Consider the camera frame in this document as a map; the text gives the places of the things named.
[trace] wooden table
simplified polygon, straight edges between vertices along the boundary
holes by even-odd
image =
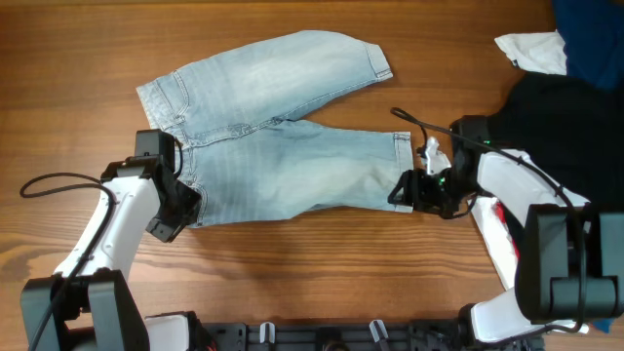
[[[417,146],[419,130],[390,107],[443,126],[496,111],[522,73],[493,38],[553,30],[554,20],[549,2],[537,0],[0,9],[0,350],[25,349],[21,288],[65,258],[98,198],[82,190],[23,200],[20,187],[50,172],[98,176],[131,155],[135,131],[148,128],[136,86],[300,29],[378,44],[395,75],[309,119],[407,130]],[[449,140],[437,137],[449,152]],[[471,218],[357,209],[185,230],[169,245],[145,235],[130,286],[143,315],[195,310],[205,322],[248,324],[447,318],[502,292]],[[623,332],[620,322],[611,336],[549,336],[548,349],[622,350]]]

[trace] light blue jeans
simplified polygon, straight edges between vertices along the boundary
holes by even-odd
[[[301,120],[390,77],[378,46],[301,31],[190,63],[137,91],[150,127],[183,144],[179,179],[202,195],[197,227],[335,206],[411,212],[386,201],[413,167],[409,133]]]

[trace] black fabric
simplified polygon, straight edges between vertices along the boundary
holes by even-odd
[[[563,186],[595,204],[624,204],[624,89],[527,73],[488,118],[492,141],[524,149]]]

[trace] jeans hem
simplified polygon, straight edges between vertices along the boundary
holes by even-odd
[[[410,132],[397,132],[394,134],[394,149],[397,155],[397,181],[403,172],[413,170],[413,156],[411,155]],[[411,214],[412,206],[395,205],[395,212]]]

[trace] black cable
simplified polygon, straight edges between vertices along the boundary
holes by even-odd
[[[179,142],[177,137],[175,138],[175,144],[177,145],[178,155],[179,155],[179,167],[177,171],[174,173],[174,178],[177,179],[179,175],[182,173],[182,166],[184,165],[184,156],[182,156],[182,143]]]
[[[532,336],[534,334],[540,334],[540,333],[550,332],[550,331],[561,331],[561,332],[570,332],[570,333],[580,331],[581,328],[583,327],[583,323],[585,323],[585,303],[587,301],[587,253],[585,252],[585,238],[583,235],[583,228],[580,224],[580,220],[578,219],[578,215],[576,214],[576,210],[574,209],[572,202],[564,194],[563,188],[559,186],[558,184],[556,184],[549,176],[543,173],[540,169],[538,169],[537,167],[523,160],[522,157],[516,157],[496,147],[490,146],[488,144],[480,143],[478,141],[474,141],[473,139],[466,137],[466,136],[455,134],[446,128],[442,128],[442,127],[431,125],[425,122],[418,121],[415,117],[408,114],[406,111],[402,110],[401,108],[393,107],[392,109],[390,109],[390,112],[392,112],[392,114],[394,114],[395,116],[403,120],[406,120],[408,122],[414,123],[415,125],[418,125],[422,128],[427,128],[436,132],[446,134],[450,137],[454,137],[464,142],[477,145],[487,151],[495,152],[499,155],[507,157],[508,159],[513,160],[517,162],[519,165],[522,165],[525,168],[534,172],[536,175],[541,177],[548,184],[548,186],[552,187],[555,190],[555,195],[559,196],[565,202],[567,215],[568,215],[568,218],[570,219],[570,222],[572,224],[572,230],[574,231],[574,234],[576,237],[575,238],[576,248],[579,251],[578,253],[578,270],[579,270],[578,318],[576,319],[576,324],[574,325],[574,328],[554,326],[554,325],[544,326],[538,331],[533,331],[524,335],[510,337],[510,338],[501,340],[497,342],[496,344],[508,343],[508,342],[518,340],[518,337],[524,338],[524,337]]]
[[[51,177],[57,177],[57,176],[79,177],[79,178],[83,178],[86,180],[90,180],[93,183],[73,184],[73,185],[58,187],[55,189],[31,193],[31,194],[25,193],[26,189],[30,185],[36,183],[37,181],[51,178]],[[88,176],[88,175],[78,175],[74,173],[56,173],[56,174],[40,175],[36,178],[29,180],[19,190],[19,195],[22,198],[31,199],[31,198],[37,198],[41,196],[50,195],[50,194],[56,194],[56,193],[60,193],[63,191],[69,191],[69,190],[74,190],[74,189],[85,189],[85,188],[99,189],[103,191],[104,193],[106,193],[106,195],[108,196],[108,207],[106,208],[106,214],[104,215],[104,219],[102,220],[101,224],[97,228],[96,234],[91,239],[91,241],[89,242],[89,245],[87,246],[87,248],[85,248],[84,252],[80,255],[80,258],[78,259],[78,262],[76,263],[76,266],[74,267],[74,269],[71,270],[69,275],[67,275],[67,278],[65,278],[65,281],[60,285],[60,288],[55,293],[54,297],[52,298],[52,301],[50,301],[50,304],[48,305],[48,308],[44,312],[43,317],[41,318],[41,321],[39,322],[39,325],[37,326],[37,330],[32,340],[30,341],[30,345],[28,346],[29,351],[34,351],[37,348],[37,345],[39,344],[39,340],[41,339],[41,335],[43,334],[43,330],[48,324],[48,321],[50,320],[50,317],[52,316],[53,311],[59,306],[65,292],[67,291],[67,289],[69,288],[69,285],[71,284],[71,281],[78,275],[78,273],[82,270],[85,264],[91,259],[91,253],[94,247],[98,243],[101,235],[106,229],[108,222],[112,218],[112,215],[116,206],[116,199],[115,199],[115,194],[113,194],[113,192],[110,189],[101,185],[98,179]]]

